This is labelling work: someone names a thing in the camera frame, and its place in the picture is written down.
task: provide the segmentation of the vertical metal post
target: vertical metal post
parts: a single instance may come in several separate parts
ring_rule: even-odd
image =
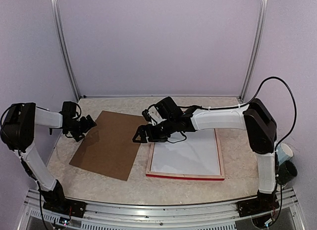
[[[257,55],[258,55],[258,51],[260,48],[261,37],[262,37],[262,32],[263,32],[263,27],[264,27],[264,22],[265,22],[267,3],[268,3],[268,0],[261,0],[261,8],[260,8],[260,14],[259,14],[259,19],[258,19],[257,32],[256,32],[256,36],[255,36],[254,43],[253,43],[250,61],[248,64],[247,75],[246,75],[246,78],[244,80],[243,88],[242,88],[242,91],[241,91],[240,97],[239,97],[239,99],[242,102],[244,101],[244,99],[246,97],[246,94],[247,94],[247,91],[248,91],[248,88],[250,85],[252,73],[254,71],[254,66],[255,66],[255,63],[257,60]]]
[[[55,25],[56,25],[56,29],[57,29],[57,36],[58,36],[58,40],[59,40],[59,45],[60,45],[63,59],[65,62],[67,75],[68,75],[75,99],[76,99],[76,101],[79,101],[79,99],[81,98],[81,95],[80,95],[80,92],[79,92],[79,89],[78,89],[78,86],[76,83],[76,79],[75,79],[73,70],[72,70],[71,65],[70,65],[69,55],[68,55],[68,51],[67,51],[67,47],[66,47],[66,42],[65,42],[64,33],[63,33],[63,26],[62,26],[62,22],[61,22],[59,7],[58,7],[58,0],[51,0],[51,4],[52,4],[52,9],[53,9],[53,16],[54,16],[54,20],[55,20]]]

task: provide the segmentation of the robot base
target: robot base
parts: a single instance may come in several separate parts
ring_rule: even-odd
[[[55,213],[65,214],[68,216],[71,215],[72,217],[74,216],[78,218],[83,218],[87,203],[78,201],[78,200],[73,200],[73,199],[65,199],[65,204],[67,206],[66,211],[65,209],[61,209],[59,206],[50,204],[48,202],[45,202],[43,204],[43,208]]]
[[[257,198],[244,200],[237,203],[239,216],[241,218],[268,212],[273,210],[274,208],[279,208],[279,203],[275,194],[267,195],[267,197],[260,196],[261,195],[259,195],[258,193]]]

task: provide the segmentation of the white paper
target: white paper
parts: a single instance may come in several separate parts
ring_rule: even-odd
[[[186,132],[187,140],[175,144],[156,143],[151,171],[173,174],[220,175],[214,129]],[[169,141],[184,137],[174,133]]]

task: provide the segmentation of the white board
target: white board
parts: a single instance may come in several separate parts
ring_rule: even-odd
[[[178,143],[155,143],[153,155],[150,158],[150,169],[147,176],[184,177],[186,179],[224,179],[222,157],[219,152],[214,129],[187,132],[187,140]],[[170,142],[184,139],[180,133],[169,138]]]

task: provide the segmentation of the wooden frame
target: wooden frame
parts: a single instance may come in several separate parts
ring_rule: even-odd
[[[217,130],[216,129],[214,130],[214,134],[215,134],[217,150],[218,150],[220,175],[172,174],[172,173],[152,172],[151,165],[152,165],[154,146],[155,146],[155,143],[152,143],[151,147],[150,147],[150,154],[149,154],[148,164],[147,164],[147,168],[146,168],[146,176],[169,178],[169,179],[224,180],[224,169],[223,169],[221,145],[220,145],[220,139],[217,137]]]

